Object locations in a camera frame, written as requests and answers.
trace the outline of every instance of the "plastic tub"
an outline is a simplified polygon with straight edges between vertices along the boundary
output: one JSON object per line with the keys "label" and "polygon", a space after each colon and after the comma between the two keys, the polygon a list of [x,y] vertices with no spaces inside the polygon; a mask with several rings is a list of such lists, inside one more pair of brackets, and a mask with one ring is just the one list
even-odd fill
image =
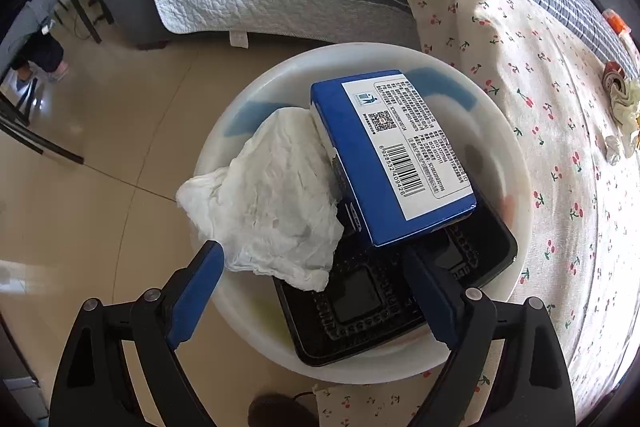
{"label": "plastic tub", "polygon": [[[318,48],[282,62],[254,80],[226,108],[207,137],[194,174],[228,166],[277,108],[308,107],[314,82],[395,69],[420,92],[460,162],[516,238],[516,260],[484,287],[492,299],[506,301],[522,270],[531,236],[529,173],[513,130],[495,104],[464,74],[429,55],[390,44],[354,42]],[[399,380],[435,367],[449,354],[427,327],[420,327],[349,359],[310,367],[296,356],[270,277],[225,271],[212,300],[228,324],[265,357],[319,380],[354,384]]]}

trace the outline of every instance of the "sofa leg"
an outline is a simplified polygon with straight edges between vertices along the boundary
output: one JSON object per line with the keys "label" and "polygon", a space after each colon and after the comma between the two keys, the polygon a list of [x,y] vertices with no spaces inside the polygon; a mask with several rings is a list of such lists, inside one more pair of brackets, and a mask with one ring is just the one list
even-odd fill
{"label": "sofa leg", "polygon": [[149,51],[149,50],[161,50],[163,49],[169,41],[156,41],[156,42],[145,42],[144,44],[136,44],[136,47],[140,51]]}

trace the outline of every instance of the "cherry print cloth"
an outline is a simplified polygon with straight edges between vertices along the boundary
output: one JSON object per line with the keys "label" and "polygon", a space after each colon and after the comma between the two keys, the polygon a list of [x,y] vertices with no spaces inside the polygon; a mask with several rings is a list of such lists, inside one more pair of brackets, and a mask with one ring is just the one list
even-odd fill
{"label": "cherry print cloth", "polygon": [[[408,1],[423,51],[482,87],[522,148],[534,224],[511,301],[545,302],[579,422],[617,384],[625,351],[638,349],[630,339],[640,295],[640,170],[637,155],[607,164],[604,137],[616,131],[604,66],[530,0]],[[464,425],[479,418],[498,359],[492,349]],[[319,390],[321,426],[405,425],[439,370]]]}

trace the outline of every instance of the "chair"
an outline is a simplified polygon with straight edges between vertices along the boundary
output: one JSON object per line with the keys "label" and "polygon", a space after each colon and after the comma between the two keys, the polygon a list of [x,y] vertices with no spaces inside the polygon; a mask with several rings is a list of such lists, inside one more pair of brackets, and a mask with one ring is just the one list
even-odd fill
{"label": "chair", "polygon": [[[35,32],[41,31],[44,26],[49,24],[58,1],[59,0],[30,0],[25,4],[20,13],[18,13],[9,31],[2,39],[2,42],[0,42],[0,84],[4,81],[12,60],[29,37]],[[99,44],[100,35],[98,35],[91,20],[84,12],[79,0],[70,1],[95,42]],[[105,14],[109,21],[110,14],[107,14],[107,11],[105,11]],[[35,96],[37,83],[38,79],[34,78],[25,89],[20,100],[18,100],[17,105],[14,105],[0,92],[0,130],[39,154],[43,154],[44,151],[41,149],[41,147],[43,147],[76,163],[84,163],[84,158],[81,156],[69,152],[27,129],[27,126],[30,124],[31,105]]]}

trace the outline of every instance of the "qr code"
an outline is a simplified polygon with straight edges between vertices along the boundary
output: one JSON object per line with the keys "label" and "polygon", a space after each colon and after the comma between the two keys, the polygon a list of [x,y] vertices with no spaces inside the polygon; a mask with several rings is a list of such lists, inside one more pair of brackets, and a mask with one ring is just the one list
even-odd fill
{"label": "qr code", "polygon": [[391,118],[389,111],[369,113],[369,118],[371,119],[371,123],[373,124],[373,127],[375,127],[376,132],[386,131],[396,127],[396,122]]}

